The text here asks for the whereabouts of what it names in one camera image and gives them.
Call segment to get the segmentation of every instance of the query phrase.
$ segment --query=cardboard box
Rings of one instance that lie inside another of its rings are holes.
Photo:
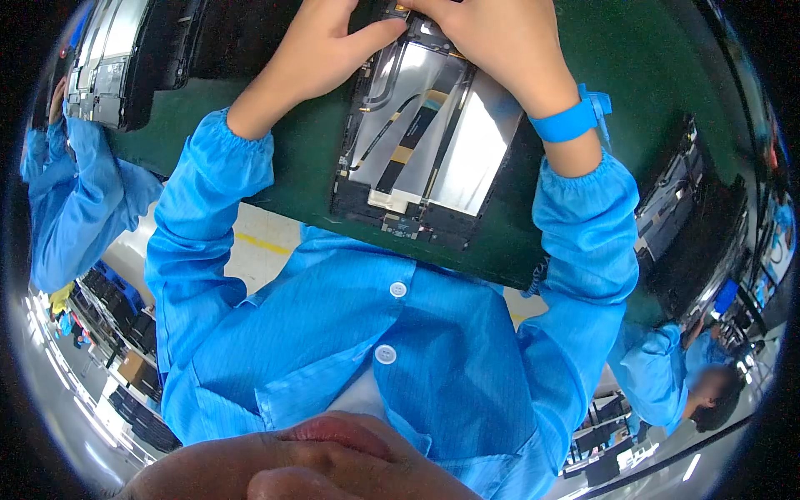
[[[117,372],[131,384],[136,384],[142,378],[143,372],[147,368],[146,364],[147,361],[142,356],[129,350]]]

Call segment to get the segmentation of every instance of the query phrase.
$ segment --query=green mat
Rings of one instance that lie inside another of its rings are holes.
[[[368,6],[361,6],[357,17],[363,19],[368,12]],[[657,158],[686,112],[697,115],[718,175],[733,180],[738,163],[725,110],[691,40],[660,2],[563,0],[557,13],[564,54],[576,80],[611,94],[614,113],[607,122],[613,153],[637,180],[664,167]],[[183,89],[158,92],[150,123],[136,132],[112,134],[112,149],[120,158],[169,174],[202,117],[229,106],[246,84],[192,79]],[[526,289],[543,256],[541,234],[530,220],[542,156],[533,127],[528,122],[520,126],[480,233],[459,252],[329,214],[348,101],[345,86],[303,103],[281,120],[273,130],[275,186],[246,201],[412,258]]]

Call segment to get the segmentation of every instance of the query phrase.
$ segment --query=blue jacket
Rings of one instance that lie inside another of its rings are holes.
[[[541,290],[550,310],[517,334],[487,283],[311,227],[247,297],[223,267],[239,201],[273,183],[274,147],[271,135],[236,137],[226,116],[208,115],[187,139],[147,248],[162,412],[178,438],[319,414],[387,344],[396,360],[373,363],[374,376],[400,434],[484,498],[547,492],[638,277],[638,195],[625,167],[604,154],[595,172],[567,179],[542,163],[533,214],[552,255]]]
[[[678,428],[689,397],[686,354],[678,325],[652,330],[623,324],[608,365],[642,420],[664,426],[667,435]]]
[[[46,134],[29,130],[22,180],[30,203],[30,279],[51,294],[91,268],[160,196],[150,172],[116,159],[103,128],[66,119],[75,160],[67,153],[64,118]]]

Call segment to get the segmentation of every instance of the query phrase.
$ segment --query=white button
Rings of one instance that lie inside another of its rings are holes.
[[[389,287],[389,293],[396,298],[404,297],[406,293],[408,293],[408,288],[405,283],[394,282],[392,286]]]
[[[392,346],[383,344],[375,348],[375,359],[382,365],[390,365],[398,358],[398,353]]]

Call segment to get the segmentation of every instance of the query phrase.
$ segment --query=yellow floor line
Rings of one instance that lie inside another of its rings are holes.
[[[237,240],[241,240],[245,243],[249,243],[251,245],[255,245],[258,248],[263,248],[265,250],[269,250],[270,252],[275,252],[276,254],[280,255],[290,255],[292,253],[291,250],[288,248],[283,248],[282,246],[274,245],[270,242],[265,242],[262,239],[258,239],[255,236],[250,236],[249,234],[244,233],[234,233],[234,237]]]

